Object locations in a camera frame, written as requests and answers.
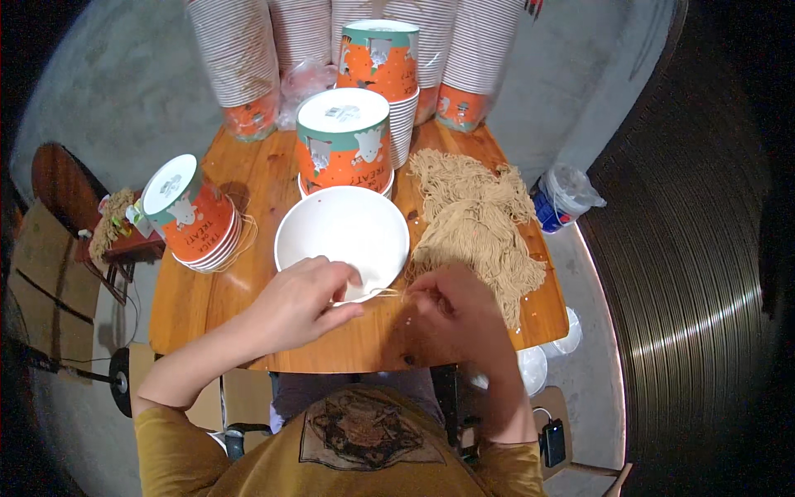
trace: blue label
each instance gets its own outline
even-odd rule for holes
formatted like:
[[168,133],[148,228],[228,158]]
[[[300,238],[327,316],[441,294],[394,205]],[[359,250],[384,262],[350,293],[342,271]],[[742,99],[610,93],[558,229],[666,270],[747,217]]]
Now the blue label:
[[569,214],[562,211],[555,212],[546,194],[540,188],[533,196],[533,203],[536,206],[536,217],[541,224],[541,229],[547,233],[554,233],[572,221],[572,217]]

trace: tan yarn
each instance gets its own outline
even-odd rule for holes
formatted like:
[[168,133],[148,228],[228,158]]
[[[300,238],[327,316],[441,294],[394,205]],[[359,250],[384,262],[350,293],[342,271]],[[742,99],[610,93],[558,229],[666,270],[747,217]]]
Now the tan yarn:
[[103,260],[105,250],[111,248],[111,244],[118,239],[118,228],[111,218],[125,219],[127,206],[133,204],[134,198],[133,191],[129,188],[122,188],[121,192],[108,197],[102,219],[94,228],[94,234],[88,243],[88,254],[97,267],[105,266]]
[[430,149],[412,155],[410,167],[429,225],[411,255],[409,280],[463,262],[494,292],[506,324],[518,327],[519,299],[541,286],[546,270],[516,227],[536,219],[518,170],[501,165],[496,176],[472,157]]

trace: hand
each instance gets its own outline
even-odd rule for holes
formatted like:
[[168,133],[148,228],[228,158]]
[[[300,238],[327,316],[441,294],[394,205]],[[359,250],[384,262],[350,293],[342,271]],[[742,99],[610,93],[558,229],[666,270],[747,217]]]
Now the hand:
[[490,380],[518,375],[516,352],[491,290],[464,264],[442,266],[408,289],[440,344],[449,344]]
[[279,272],[241,314],[246,347],[254,355],[251,358],[298,348],[363,316],[360,304],[330,306],[330,301],[343,300],[348,282],[361,285],[359,272],[322,255]]

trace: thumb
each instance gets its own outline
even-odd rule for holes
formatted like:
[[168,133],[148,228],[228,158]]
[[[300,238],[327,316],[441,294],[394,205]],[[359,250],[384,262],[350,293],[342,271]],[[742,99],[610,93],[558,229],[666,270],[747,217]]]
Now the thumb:
[[323,336],[332,329],[342,326],[355,317],[364,316],[364,308],[361,304],[344,304],[332,307],[321,314],[312,324],[312,332],[315,336]]
[[450,320],[441,313],[439,305],[427,293],[416,293],[414,298],[417,311],[437,330],[445,330],[449,326]]

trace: wheel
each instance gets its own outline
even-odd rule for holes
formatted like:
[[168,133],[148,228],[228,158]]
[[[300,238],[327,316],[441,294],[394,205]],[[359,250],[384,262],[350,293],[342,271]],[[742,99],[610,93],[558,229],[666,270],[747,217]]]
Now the wheel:
[[120,348],[111,356],[111,367],[107,375],[114,382],[111,383],[111,394],[118,410],[127,417],[133,417],[130,406],[130,349]]

